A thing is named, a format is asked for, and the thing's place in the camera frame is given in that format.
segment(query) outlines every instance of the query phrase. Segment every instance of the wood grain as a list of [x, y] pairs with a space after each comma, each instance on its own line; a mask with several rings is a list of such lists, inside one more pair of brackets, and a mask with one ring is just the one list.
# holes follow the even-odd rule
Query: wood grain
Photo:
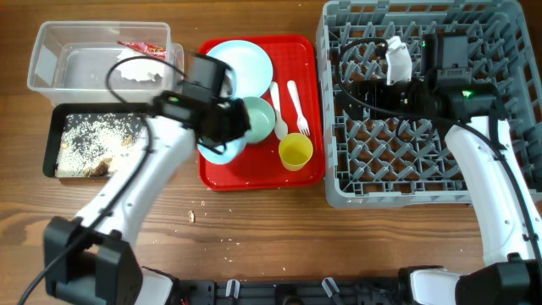
[[[41, 239], [49, 219], [72, 217], [104, 183], [61, 183], [41, 172], [53, 108], [25, 82], [41, 23], [163, 21], [174, 42], [196, 51], [221, 36], [296, 33], [313, 40], [325, 1], [47, 3], [8, 0], [0, 6], [0, 304], [15, 303], [43, 267]], [[522, 4], [542, 58], [536, 15], [542, 4]], [[417, 264], [463, 273], [483, 267], [478, 223], [465, 205], [338, 210], [326, 203], [323, 181], [300, 189], [214, 193], [199, 181], [195, 160], [176, 172], [148, 215], [135, 248], [141, 265], [181, 279], [216, 281], [393, 275]], [[189, 210], [196, 213], [194, 224], [188, 223]], [[29, 303], [59, 302], [41, 285]]]

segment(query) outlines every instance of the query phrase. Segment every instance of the gray dish rack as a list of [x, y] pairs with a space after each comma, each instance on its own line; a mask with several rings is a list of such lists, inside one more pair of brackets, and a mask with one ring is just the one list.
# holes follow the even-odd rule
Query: gray dish rack
[[[359, 0], [324, 5], [317, 30], [322, 94], [325, 187], [335, 208], [397, 208], [424, 203], [470, 203], [461, 171], [431, 122], [397, 118], [355, 121], [335, 104], [340, 47], [359, 38], [394, 35], [408, 45], [420, 76], [422, 35], [469, 37], [469, 65], [477, 82], [499, 89], [512, 128], [513, 149], [535, 201], [542, 200], [542, 85], [523, 11], [515, 0]], [[375, 46], [354, 47], [341, 63], [343, 81], [384, 78]], [[399, 137], [395, 129], [399, 128]]]

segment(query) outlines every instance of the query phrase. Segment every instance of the yellow cup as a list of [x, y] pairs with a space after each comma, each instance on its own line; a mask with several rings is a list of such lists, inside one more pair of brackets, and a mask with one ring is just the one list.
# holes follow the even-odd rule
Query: yellow cup
[[282, 165], [291, 171], [302, 169], [312, 157], [311, 139], [300, 133], [285, 136], [279, 144], [279, 156]]

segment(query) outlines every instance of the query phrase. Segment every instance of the green bowl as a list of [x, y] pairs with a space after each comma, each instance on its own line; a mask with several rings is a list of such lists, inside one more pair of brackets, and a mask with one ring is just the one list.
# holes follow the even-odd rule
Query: green bowl
[[274, 128], [274, 109], [260, 97], [244, 97], [251, 129], [245, 134], [246, 142], [255, 144], [269, 136]]

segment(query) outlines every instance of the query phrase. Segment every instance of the white fork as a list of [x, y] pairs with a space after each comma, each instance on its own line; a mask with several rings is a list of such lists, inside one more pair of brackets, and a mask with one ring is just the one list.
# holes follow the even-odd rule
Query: white fork
[[290, 92], [291, 100], [294, 102], [294, 107], [296, 107], [297, 112], [297, 128], [305, 136], [310, 136], [311, 132], [308, 129], [308, 122], [303, 116], [301, 111], [301, 102], [299, 101], [299, 93], [297, 92], [296, 83], [293, 80], [288, 81], [288, 91]]

